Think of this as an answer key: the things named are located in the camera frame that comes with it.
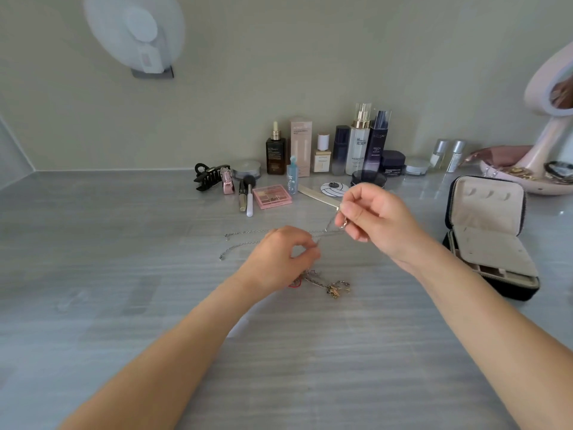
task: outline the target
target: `gray wall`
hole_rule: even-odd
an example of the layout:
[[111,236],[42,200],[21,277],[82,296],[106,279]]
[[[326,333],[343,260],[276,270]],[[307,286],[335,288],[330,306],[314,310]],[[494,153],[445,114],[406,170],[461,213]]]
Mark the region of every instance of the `gray wall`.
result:
[[388,145],[437,137],[532,143],[523,105],[573,39],[573,0],[179,0],[174,81],[133,79],[91,35],[81,0],[0,1],[0,101],[38,169],[176,168],[264,158],[272,121],[314,133],[356,101],[390,108]]
[[0,117],[0,190],[34,171]]

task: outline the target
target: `person's left hand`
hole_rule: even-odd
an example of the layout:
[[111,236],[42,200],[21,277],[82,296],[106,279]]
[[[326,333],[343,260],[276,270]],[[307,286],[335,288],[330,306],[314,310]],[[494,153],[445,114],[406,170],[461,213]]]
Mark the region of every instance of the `person's left hand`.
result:
[[[306,250],[291,257],[295,246]],[[261,298],[282,289],[320,258],[320,250],[312,235],[293,226],[284,226],[268,232],[261,243],[237,271],[238,277],[261,293]]]

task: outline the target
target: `eyeshadow palette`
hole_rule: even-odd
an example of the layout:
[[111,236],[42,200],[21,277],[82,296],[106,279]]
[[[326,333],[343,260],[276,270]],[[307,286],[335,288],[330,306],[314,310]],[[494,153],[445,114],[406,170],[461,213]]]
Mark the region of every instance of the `eyeshadow palette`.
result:
[[282,185],[255,188],[253,196],[262,210],[292,203],[292,197]]

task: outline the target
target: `light blue bottle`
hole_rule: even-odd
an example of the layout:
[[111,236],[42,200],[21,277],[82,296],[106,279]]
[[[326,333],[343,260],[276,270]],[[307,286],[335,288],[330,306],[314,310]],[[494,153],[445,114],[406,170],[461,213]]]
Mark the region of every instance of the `light blue bottle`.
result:
[[289,194],[296,194],[298,191],[298,166],[296,165],[296,157],[290,157],[290,165],[286,167],[286,177],[288,178],[287,189]]

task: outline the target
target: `gray table surface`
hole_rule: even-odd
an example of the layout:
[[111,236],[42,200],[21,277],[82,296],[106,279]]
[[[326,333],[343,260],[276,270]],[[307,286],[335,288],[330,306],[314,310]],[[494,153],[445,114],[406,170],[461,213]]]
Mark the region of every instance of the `gray table surface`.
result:
[[[455,175],[387,188],[442,239]],[[35,173],[0,192],[0,428],[54,428],[245,260],[233,231],[321,229],[330,206],[238,212],[189,171]],[[348,177],[301,179],[318,188]],[[284,182],[263,176],[258,186]],[[573,197],[530,197],[521,239],[541,290],[514,305],[573,346]],[[371,244],[325,237],[305,284],[256,306],[225,341],[180,429],[511,429],[505,411],[422,287]]]

